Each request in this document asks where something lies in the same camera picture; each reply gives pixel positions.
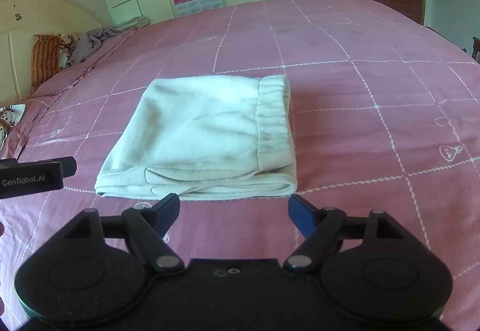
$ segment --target patterned pillow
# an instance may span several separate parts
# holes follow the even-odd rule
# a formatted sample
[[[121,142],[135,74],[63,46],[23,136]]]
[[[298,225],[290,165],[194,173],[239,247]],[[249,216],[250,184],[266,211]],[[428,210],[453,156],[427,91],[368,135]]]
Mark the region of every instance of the patterned pillow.
[[[25,104],[12,105],[0,109],[0,150],[7,138],[7,134],[20,122],[24,111]]]
[[[34,35],[37,42],[32,49],[32,92],[60,71],[60,36]]]
[[[65,68],[75,49],[78,36],[64,33],[62,35],[34,35],[37,42],[32,50],[32,91],[43,82],[52,78]]]

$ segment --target pillow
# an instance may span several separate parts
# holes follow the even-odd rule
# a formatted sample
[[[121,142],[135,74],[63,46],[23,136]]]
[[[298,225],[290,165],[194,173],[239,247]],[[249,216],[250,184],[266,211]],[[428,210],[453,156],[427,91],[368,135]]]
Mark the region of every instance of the pillow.
[[[12,105],[11,108],[14,111],[18,110],[17,107],[23,106],[24,113],[21,120],[19,119],[20,123],[17,122],[15,127],[10,128],[6,140],[4,139],[3,147],[0,148],[0,159],[17,159],[19,157],[20,152],[22,152],[23,147],[30,140],[38,123],[58,98],[59,95],[38,97]]]
[[[0,108],[0,150],[7,138],[7,134],[20,122],[24,111],[25,104]]]
[[[57,73],[53,78],[43,83],[37,90],[35,90],[29,99],[51,96],[60,94],[75,86],[78,81],[93,67],[97,67],[131,37],[135,31],[126,31],[118,36],[112,37],[102,42],[102,46],[93,55],[89,56],[85,61],[74,64],[72,67],[64,69],[61,73]]]
[[[32,49],[32,92],[65,68],[80,40],[78,36],[67,33],[34,37],[37,42]]]
[[[60,36],[34,35],[37,42],[32,49],[32,91],[60,71]]]

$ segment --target white grid pattern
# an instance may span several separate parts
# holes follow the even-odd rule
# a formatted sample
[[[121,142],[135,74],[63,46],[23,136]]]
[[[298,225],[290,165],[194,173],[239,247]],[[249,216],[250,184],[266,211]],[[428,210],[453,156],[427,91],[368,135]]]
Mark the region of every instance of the white grid pattern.
[[[310,19],[308,18],[308,16],[303,13],[303,11],[301,10],[301,8],[295,3],[294,0],[291,0],[292,3],[296,6],[296,8],[300,11],[300,13],[306,18],[306,20],[308,21],[308,23],[311,23]],[[478,176],[480,177],[480,174],[477,170],[477,167],[476,167],[476,164],[475,162],[477,160],[480,159],[480,157],[472,157],[471,154],[468,152],[467,148],[465,147],[465,145],[462,143],[462,146],[463,148],[465,149],[465,151],[467,152],[467,154],[469,155],[469,159],[468,160],[465,160],[465,161],[462,161],[462,162],[458,162],[458,163],[452,163],[452,164],[449,164],[449,165],[445,165],[445,166],[439,166],[439,167],[433,167],[433,168],[430,168],[430,169],[426,169],[426,170],[422,170],[422,171],[417,171],[417,172],[413,172],[413,173],[406,173],[405,171],[405,168],[402,164],[402,161],[398,155],[398,152],[397,152],[397,149],[395,147],[395,143],[394,143],[394,138],[388,128],[388,126],[386,125],[385,123],[385,120],[382,116],[382,112],[381,112],[381,109],[382,108],[394,108],[394,107],[409,107],[409,106],[437,106],[438,109],[440,110],[440,112],[442,113],[443,117],[446,118],[448,120],[448,124],[450,127],[452,127],[452,133],[456,136],[458,142],[461,143],[460,141],[460,137],[458,136],[457,132],[456,132],[456,129],[455,127],[452,125],[450,119],[446,116],[444,110],[441,108],[441,104],[443,103],[446,103],[446,102],[460,102],[460,101],[469,101],[469,100],[474,100],[475,102],[477,102],[478,105],[480,105],[480,103],[478,102],[478,100],[476,99],[476,97],[474,96],[474,94],[472,93],[472,91],[468,88],[468,86],[465,84],[464,80],[462,80],[462,78],[460,78],[460,76],[454,71],[454,69],[450,66],[450,64],[475,64],[475,62],[459,62],[459,61],[452,61],[452,62],[446,62],[442,59],[442,57],[440,56],[440,54],[435,50],[435,48],[432,47],[433,51],[435,52],[435,54],[438,56],[438,58],[440,59],[440,61],[438,61],[437,63],[442,63],[442,64],[447,64],[447,66],[450,68],[450,70],[457,76],[457,78],[461,81],[461,83],[464,85],[464,87],[467,89],[467,91],[469,92],[469,94],[471,95],[472,98],[453,98],[453,99],[444,99],[440,102],[436,102],[433,95],[431,94],[431,92],[429,91],[429,89],[426,87],[426,85],[424,84],[424,82],[422,81],[422,79],[415,73],[414,69],[412,67],[410,67],[410,70],[412,71],[412,73],[416,76],[416,78],[419,80],[419,82],[423,85],[423,87],[426,89],[426,91],[429,93],[430,97],[432,98],[433,100],[433,103],[431,104],[427,104],[427,103],[410,103],[410,104],[403,104],[403,105],[392,105],[392,106],[379,106],[376,101],[375,101],[375,98],[374,98],[374,95],[372,94],[368,84],[366,83],[364,77],[362,76],[362,74],[359,72],[358,68],[357,68],[357,65],[356,65],[356,62],[371,62],[371,63],[404,63],[404,64],[415,64],[415,63],[428,63],[430,62],[429,60],[410,60],[410,61],[405,61],[401,58],[400,56],[400,59],[401,60],[363,60],[363,59],[351,59],[350,55],[347,53],[347,51],[345,50],[345,48],[340,44],[340,42],[335,39],[332,35],[330,35],[327,31],[325,31],[323,28],[320,28],[318,27],[321,31],[323,31],[325,34],[327,34],[334,42],[337,43],[337,45],[342,49],[342,51],[345,53],[345,55],[347,56],[347,60],[333,60],[333,61],[323,61],[323,62],[308,62],[308,63],[300,63],[300,64],[285,64],[284,63],[284,58],[282,56],[282,52],[280,50],[280,45],[279,45],[279,42],[278,42],[278,39],[277,39],[277,36],[275,34],[275,31],[273,29],[273,27],[270,26],[270,23],[268,22],[268,14],[266,13],[265,9],[265,16],[266,16],[266,19],[267,19],[267,22],[268,22],[268,26],[270,28],[270,30],[272,31],[273,33],[273,36],[274,36],[274,39],[275,39],[275,42],[277,44],[277,48],[278,48],[278,53],[279,53],[279,56],[280,56],[280,61],[281,61],[281,65],[278,65],[278,66],[270,66],[270,67],[253,67],[253,68],[248,68],[248,69],[242,69],[242,70],[232,70],[232,71],[216,71],[215,68],[216,68],[216,65],[217,65],[217,58],[218,58],[218,54],[220,52],[220,49],[222,47],[222,44],[223,44],[223,41],[226,37],[226,35],[228,34],[229,32],[229,29],[230,29],[230,25],[231,25],[231,21],[232,21],[232,18],[233,18],[233,14],[235,12],[237,7],[235,7],[232,11],[232,14],[231,14],[231,17],[230,17],[230,21],[229,21],[229,24],[228,24],[228,27],[227,27],[227,30],[226,30],[226,33],[222,36],[222,39],[221,39],[221,42],[220,42],[220,45],[217,49],[217,53],[215,55],[215,59],[214,59],[214,66],[213,66],[213,70],[212,70],[212,73],[215,73],[215,74],[228,74],[228,73],[236,73],[236,72],[242,72],[242,71],[251,71],[251,70],[262,70],[262,69],[273,69],[273,68],[281,68],[283,69],[283,72],[284,74],[286,75],[287,74],[287,68],[288,67],[295,67],[295,66],[304,66],[304,65],[311,65],[311,64],[329,64],[329,63],[351,63],[352,66],[354,67],[358,77],[362,80],[366,90],[368,91],[369,95],[370,95],[370,98],[371,98],[371,101],[373,103],[373,106],[367,106],[367,107],[356,107],[356,108],[319,108],[319,109],[310,109],[310,110],[301,110],[301,111],[295,111],[294,108],[293,108],[293,101],[291,100],[290,101],[290,112],[291,112],[291,115],[292,115],[292,135],[293,135],[293,138],[295,140],[295,134],[296,134],[296,130],[295,130],[295,118],[296,118],[296,115],[299,115],[299,114],[303,114],[303,113],[309,113],[309,112],[316,112],[316,111],[363,111],[363,110],[370,110],[370,109],[375,109],[376,112],[378,113],[378,116],[382,122],[382,125],[383,127],[385,128],[385,131],[387,132],[388,134],[388,137],[389,137],[389,140],[390,140],[390,144],[392,146],[392,150],[393,152],[395,153],[395,156],[397,158],[397,161],[398,161],[398,164],[402,170],[402,173],[403,175],[397,175],[397,176],[390,176],[390,177],[383,177],[383,178],[374,178],[374,179],[367,179],[367,180],[362,180],[362,181],[352,181],[352,182],[346,182],[346,183],[336,183],[336,184],[333,184],[333,185],[328,185],[328,186],[321,186],[321,187],[315,187],[313,189],[307,189],[307,190],[303,190],[303,191],[300,191],[299,194],[307,194],[307,193],[310,193],[310,192],[315,192],[315,191],[321,191],[321,190],[324,190],[324,189],[333,189],[335,187],[343,187],[343,186],[356,186],[356,185],[364,185],[364,184],[369,184],[369,183],[376,183],[376,182],[383,182],[383,181],[395,181],[395,180],[403,180],[405,179],[406,181],[406,184],[409,188],[409,192],[411,194],[411,197],[412,197],[412,200],[413,200],[413,203],[414,203],[414,206],[415,206],[415,210],[418,214],[418,220],[419,220],[419,223],[421,225],[421,228],[422,228],[422,231],[424,233],[424,237],[425,237],[425,242],[426,242],[426,245],[428,248],[430,248],[430,242],[429,242],[429,239],[428,239],[428,235],[426,233],[426,230],[425,230],[425,226],[424,226],[424,222],[422,220],[422,216],[421,216],[421,213],[419,211],[419,206],[418,206],[418,202],[417,202],[417,199],[416,199],[416,196],[415,196],[415,193],[412,189],[412,185],[411,185],[411,182],[409,180],[409,177],[413,177],[413,176],[419,176],[419,175],[422,175],[422,174],[427,174],[427,173],[432,173],[434,171],[438,171],[438,170],[448,170],[448,169],[453,169],[453,168],[456,168],[456,167],[459,167],[461,165],[464,165],[466,163],[472,163],[473,164],[473,167],[475,168]],[[181,22],[182,19],[179,19],[179,21],[177,21],[176,24],[174,24],[166,33],[165,35],[160,39],[160,41],[154,46],[154,49],[162,42],[162,40],[169,34],[169,32],[178,24]],[[193,31],[190,33],[190,36],[187,38],[185,44],[188,42],[189,38],[191,37],[191,35],[193,34]],[[171,50],[171,52],[169,53],[169,55],[167,57],[170,57],[178,48],[173,48]],[[138,60],[140,60],[140,58],[137,59],[137,61],[130,67],[128,68],[123,74],[125,75],[126,73],[128,73],[128,71],[130,69],[132,69],[134,67],[134,65],[138,62]],[[158,76],[160,75],[160,73],[162,72],[162,69],[163,69],[163,66],[160,68],[160,71],[158,73]],[[90,128],[89,132],[87,133],[87,136],[85,138],[72,138],[72,139],[69,139],[69,138],[66,138],[66,139],[53,139],[52,142],[54,142],[54,144],[56,145],[58,142],[71,142],[71,141],[74,141],[74,140],[81,140],[83,139],[81,145],[78,147],[77,151],[78,152],[81,148],[81,146],[83,145],[83,143],[86,141],[87,138],[92,138],[92,137],[102,137],[102,136],[106,136],[106,135],[115,135],[115,134],[121,134],[121,132],[111,132],[111,133],[102,133],[102,134],[99,134],[99,135],[92,135],[90,136],[90,132],[92,131],[95,123],[97,122],[99,116],[100,116],[100,113],[102,112],[103,108],[105,107],[108,99],[110,96],[112,95],[117,95],[117,94],[123,94],[123,93],[126,93],[126,92],[129,92],[129,91],[135,91],[135,90],[141,90],[141,89],[145,89],[147,86],[144,86],[144,87],[139,87],[139,88],[133,88],[133,89],[130,89],[130,90],[126,90],[126,91],[121,91],[121,92],[116,92],[116,93],[113,93],[115,87],[117,86],[118,82],[120,81],[120,79],[122,78],[122,76],[120,78],[118,78],[117,82],[114,84],[110,94],[108,95],[104,95],[104,96],[101,96],[101,97],[97,97],[97,98],[94,98],[94,99],[90,99],[90,100],[87,100],[87,101],[84,101],[84,102],[79,102],[77,104],[73,104],[73,105],[70,105],[70,106],[67,106],[67,107],[64,107],[64,108],[60,108],[61,104],[63,103],[63,101],[65,100],[65,98],[69,95],[69,93],[71,92],[68,91],[66,94],[63,94],[63,97],[62,97],[62,100],[60,101],[60,103],[57,105],[57,110],[55,111],[51,111],[51,112],[48,112],[47,114],[51,114],[51,117],[49,119],[49,121],[47,122],[46,124],[46,127],[48,127],[48,125],[50,124],[50,121],[51,119],[53,118],[54,114],[55,113],[58,113],[58,112],[61,112],[61,111],[64,111],[66,109],[69,109],[69,108],[72,108],[74,107],[75,109],[79,106],[81,106],[82,104],[84,103],[88,103],[88,102],[92,102],[92,101],[95,101],[95,100],[99,100],[99,99],[102,99],[102,98],[106,98],[103,106],[101,107],[100,109],[100,112],[98,113],[98,116],[96,117],[92,127]],[[68,125],[68,122],[70,120],[70,118],[68,118],[66,124],[65,124],[65,127]],[[34,144],[33,148],[30,150],[30,153],[28,154],[28,156],[26,157],[25,160],[28,159],[28,157],[30,156],[30,154],[33,152],[33,150],[35,149],[35,147],[38,145],[39,141],[41,139],[41,136],[38,137],[38,140],[36,141],[36,143]],[[92,191],[92,190],[87,190],[87,189],[77,189],[77,188],[73,188],[73,187],[64,187],[64,189],[66,191],[72,191],[72,192],[81,192],[81,193],[89,193],[89,194],[94,194],[95,192]],[[42,206],[42,209],[40,210],[40,214],[39,214],[39,219],[38,219],[38,222],[37,222],[37,225],[35,226],[35,229],[33,231],[33,235],[30,239],[30,241],[28,243],[24,243],[21,239],[16,238],[16,240],[23,245],[23,247],[25,248],[25,251],[23,252],[23,255],[22,255],[22,259],[21,261],[23,260],[23,257],[25,256],[25,253],[26,251],[29,249],[29,246],[32,242],[32,240],[34,239],[34,236],[35,236],[35,231],[37,230],[38,228],[38,225],[40,223],[40,218],[41,218],[41,214],[42,214],[42,211],[45,207],[45,204],[47,202],[47,199],[49,198],[50,196],[50,193],[47,195],[46,199],[45,199],[45,202]],[[93,201],[92,201],[92,206],[93,204],[95,203],[95,201],[97,200],[97,196],[94,197]],[[15,210],[16,210],[16,207],[18,205],[18,202],[17,204],[15,205],[15,208],[14,208],[14,211],[13,211],[13,214],[10,216],[9,220],[7,221],[7,223],[10,221],[11,217],[14,215],[15,213]],[[295,229],[295,232],[294,232],[294,240],[295,240],[295,248],[297,248],[299,246],[299,232],[297,229]],[[474,264],[472,264],[471,266],[468,266],[467,268],[465,268],[463,271],[461,271],[460,273],[458,273],[457,275],[454,276],[454,279],[457,279],[463,275],[465,275],[466,273],[468,273],[469,271],[471,271],[472,269],[476,268],[477,266],[480,266],[480,261],[479,262],[476,262]],[[11,287],[11,290],[10,290],[10,305],[8,305],[7,303],[5,303],[5,306],[6,308],[9,310],[10,312],[10,320],[12,321],[12,318],[14,318],[19,324],[20,324],[20,321],[18,320],[18,318],[16,318],[15,314],[13,313],[13,311],[11,311],[11,303],[12,303],[12,292],[13,292],[13,285]]]

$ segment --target white headboard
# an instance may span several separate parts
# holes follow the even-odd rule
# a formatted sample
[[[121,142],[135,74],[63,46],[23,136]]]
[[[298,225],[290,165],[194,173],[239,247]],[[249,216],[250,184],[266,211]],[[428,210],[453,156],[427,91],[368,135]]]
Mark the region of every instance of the white headboard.
[[[0,107],[25,99],[31,87],[35,34],[77,36],[101,25],[65,0],[0,2]]]

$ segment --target metal screw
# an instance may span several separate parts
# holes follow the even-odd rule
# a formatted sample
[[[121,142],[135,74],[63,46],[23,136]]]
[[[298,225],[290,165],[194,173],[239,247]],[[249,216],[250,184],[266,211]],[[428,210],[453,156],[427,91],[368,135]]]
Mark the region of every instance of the metal screw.
[[[227,271],[225,269],[217,269],[213,272],[213,274],[217,277],[225,277],[227,275]]]
[[[180,259],[174,257],[173,255],[164,255],[157,258],[157,266],[165,269],[171,269],[180,264]]]
[[[227,270],[230,274],[238,274],[241,272],[241,270],[237,267],[231,267]]]
[[[311,258],[306,255],[292,255],[286,261],[294,268],[307,267],[311,264]]]

